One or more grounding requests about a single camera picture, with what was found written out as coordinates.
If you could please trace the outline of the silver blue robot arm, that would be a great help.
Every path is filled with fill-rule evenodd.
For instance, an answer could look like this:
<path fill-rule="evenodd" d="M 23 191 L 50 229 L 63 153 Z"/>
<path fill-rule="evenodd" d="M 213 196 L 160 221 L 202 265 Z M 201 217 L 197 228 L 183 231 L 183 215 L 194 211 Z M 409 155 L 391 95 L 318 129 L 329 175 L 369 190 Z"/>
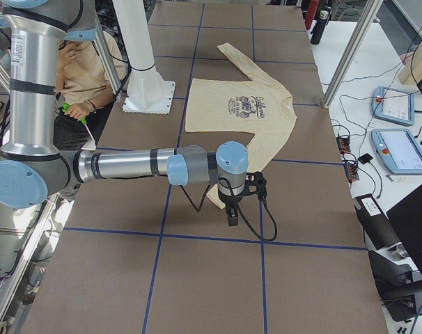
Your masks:
<path fill-rule="evenodd" d="M 0 203 L 27 208 L 72 184 L 95 179 L 166 177 L 170 184 L 216 185 L 228 223 L 237 225 L 248 194 L 248 154 L 229 141 L 216 152 L 196 145 L 102 154 L 54 145 L 58 44 L 97 35 L 92 1 L 5 1 L 10 24 L 10 138 L 1 146 Z"/>

